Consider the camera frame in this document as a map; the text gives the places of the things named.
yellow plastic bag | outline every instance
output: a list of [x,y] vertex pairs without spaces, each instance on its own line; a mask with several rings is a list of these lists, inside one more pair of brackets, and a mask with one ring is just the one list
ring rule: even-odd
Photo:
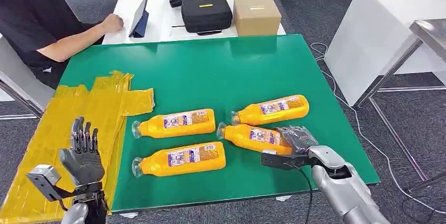
[[[58,150],[69,148],[73,120],[84,116],[98,128],[98,148],[105,169],[102,179],[109,207],[113,204],[124,143],[125,116],[149,113],[155,105],[153,89],[129,91],[131,74],[112,72],[97,77],[89,92],[84,85],[59,86],[28,144],[25,156],[0,211],[0,223],[61,220],[64,211],[49,202],[25,176],[38,164],[53,165],[62,179],[57,186],[73,191],[69,173],[59,162]],[[71,206],[72,199],[64,204]]]

plastic bottle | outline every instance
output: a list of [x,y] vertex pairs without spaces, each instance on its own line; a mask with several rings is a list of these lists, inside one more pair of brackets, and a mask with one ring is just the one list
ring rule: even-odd
[[258,152],[273,150],[277,155],[291,155],[292,152],[292,148],[278,131],[247,124],[226,126],[226,124],[220,123],[217,137],[231,141],[238,147]]
[[163,149],[150,157],[137,157],[131,163],[135,177],[152,174],[158,177],[218,170],[226,166],[225,149],[219,141]]
[[303,95],[292,95],[264,103],[251,104],[239,112],[231,112],[232,124],[261,125],[304,117],[310,107]]
[[201,109],[170,115],[157,115],[143,123],[133,122],[131,131],[135,138],[141,136],[164,138],[211,133],[215,131],[214,111]]

black case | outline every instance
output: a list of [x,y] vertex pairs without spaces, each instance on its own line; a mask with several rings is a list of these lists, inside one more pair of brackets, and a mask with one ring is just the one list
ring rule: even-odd
[[232,22],[232,11],[226,0],[184,0],[181,15],[190,33],[226,29]]

white cable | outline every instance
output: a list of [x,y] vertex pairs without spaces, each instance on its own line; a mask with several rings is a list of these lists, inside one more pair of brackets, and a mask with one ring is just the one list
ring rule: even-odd
[[[313,47],[313,45],[322,45],[322,46],[324,46],[324,47],[326,48],[325,51],[327,51],[328,46],[327,46],[326,44],[323,44],[323,43],[312,43],[312,44],[310,45],[310,48],[311,48],[311,49],[315,50],[316,52],[318,52],[319,54],[322,55],[322,56],[320,56],[320,57],[316,57],[315,60],[316,60],[316,61],[323,60],[324,57],[325,57],[325,53],[323,53],[323,52],[321,52],[321,51],[315,49],[315,48]],[[375,148],[379,153],[381,153],[381,154],[386,158],[386,160],[387,160],[387,166],[389,167],[389,171],[390,171],[390,176],[392,177],[393,182],[395,182],[395,185],[398,187],[398,189],[399,189],[404,195],[406,195],[407,197],[409,197],[409,198],[413,199],[414,201],[416,201],[416,202],[422,204],[423,206],[429,208],[430,210],[432,210],[432,211],[434,211],[434,212],[436,212],[436,213],[446,214],[445,211],[436,210],[435,208],[433,208],[433,207],[429,206],[428,204],[426,204],[426,203],[424,203],[424,202],[422,202],[422,201],[420,201],[420,200],[414,198],[413,196],[411,196],[411,195],[409,195],[408,193],[406,193],[403,189],[401,189],[400,184],[397,182],[397,179],[396,179],[395,175],[393,174],[392,167],[390,166],[390,159],[389,159],[389,157],[388,157],[384,152],[382,152],[382,151],[381,151],[375,144],[373,144],[367,137],[365,137],[365,136],[362,134],[362,132],[361,132],[361,127],[359,126],[358,113],[356,112],[356,110],[355,110],[354,108],[350,107],[350,106],[349,106],[343,99],[341,99],[339,96],[336,95],[336,81],[335,81],[335,79],[334,79],[332,76],[330,76],[328,73],[324,72],[322,69],[321,69],[321,72],[324,73],[325,75],[327,75],[329,78],[331,78],[331,80],[333,80],[333,85],[334,85],[334,88],[333,88],[333,94],[334,94],[334,96],[335,96],[338,100],[340,100],[342,103],[344,103],[344,105],[346,105],[348,108],[350,108],[350,109],[354,112],[354,117],[356,118],[356,124],[358,125],[358,132],[359,132],[359,134],[361,135],[361,137],[364,138],[366,141],[368,141],[368,142],[370,143],[370,145],[371,145],[373,148]]]

man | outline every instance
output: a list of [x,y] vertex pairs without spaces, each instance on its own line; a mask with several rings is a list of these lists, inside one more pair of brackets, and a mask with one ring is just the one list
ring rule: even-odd
[[123,24],[110,14],[87,29],[65,0],[0,0],[0,34],[36,78],[53,89],[70,57],[100,43],[106,33],[121,30]]

